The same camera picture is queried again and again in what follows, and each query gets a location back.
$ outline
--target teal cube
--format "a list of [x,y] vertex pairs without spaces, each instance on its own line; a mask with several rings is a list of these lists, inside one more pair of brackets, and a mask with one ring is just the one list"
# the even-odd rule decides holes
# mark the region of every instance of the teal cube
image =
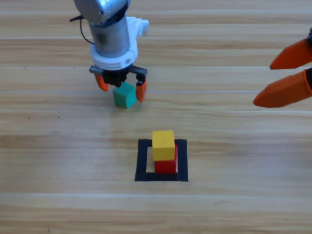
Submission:
[[115,87],[113,96],[115,105],[125,109],[130,108],[137,101],[136,88],[127,82],[122,82],[119,88]]

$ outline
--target cube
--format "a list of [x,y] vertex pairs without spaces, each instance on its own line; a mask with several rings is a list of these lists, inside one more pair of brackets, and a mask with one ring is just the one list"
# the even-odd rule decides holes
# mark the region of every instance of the cube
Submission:
[[122,82],[120,87],[113,89],[113,96],[115,105],[125,109],[130,108],[137,101],[136,88],[126,82]]
[[168,161],[175,158],[175,136],[172,130],[153,131],[153,161]]
[[174,174],[176,173],[176,161],[177,161],[177,145],[175,145],[175,158],[174,160],[156,161],[155,173]]

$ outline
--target black tape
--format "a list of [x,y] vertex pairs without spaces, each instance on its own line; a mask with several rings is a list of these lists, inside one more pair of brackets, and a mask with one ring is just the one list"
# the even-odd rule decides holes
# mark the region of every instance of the black tape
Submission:
[[310,87],[312,87],[312,68],[306,70],[306,76]]
[[187,161],[187,141],[184,139],[175,140],[177,145],[177,173],[162,174],[146,172],[147,149],[152,146],[152,140],[139,139],[136,162],[135,181],[184,181],[188,182],[188,161]]

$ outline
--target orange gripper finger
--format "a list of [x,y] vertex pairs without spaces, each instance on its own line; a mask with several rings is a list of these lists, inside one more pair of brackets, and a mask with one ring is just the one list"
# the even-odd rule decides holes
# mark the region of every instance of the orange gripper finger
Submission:
[[104,90],[105,92],[108,91],[108,84],[106,84],[104,82],[104,79],[101,75],[97,75],[95,74],[96,80],[97,80],[97,84],[100,87],[100,89]]
[[253,103],[260,107],[275,108],[312,97],[312,90],[308,81],[312,79],[310,70],[311,68],[309,69],[309,77],[307,70],[305,70],[269,84],[258,94]]
[[136,85],[136,98],[139,102],[143,102],[146,94],[146,81],[141,85]]
[[303,39],[295,44],[286,47],[272,62],[270,68],[296,69],[312,61],[312,47],[308,39]]

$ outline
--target wood grain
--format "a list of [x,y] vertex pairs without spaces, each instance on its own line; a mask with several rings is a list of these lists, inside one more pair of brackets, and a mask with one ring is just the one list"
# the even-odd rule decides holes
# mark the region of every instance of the wood grain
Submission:
[[[298,72],[268,66],[310,8],[132,0],[148,91],[125,111],[88,72],[73,1],[0,1],[0,234],[310,234],[311,100],[252,103]],[[137,140],[162,129],[188,140],[190,182],[134,182]]]

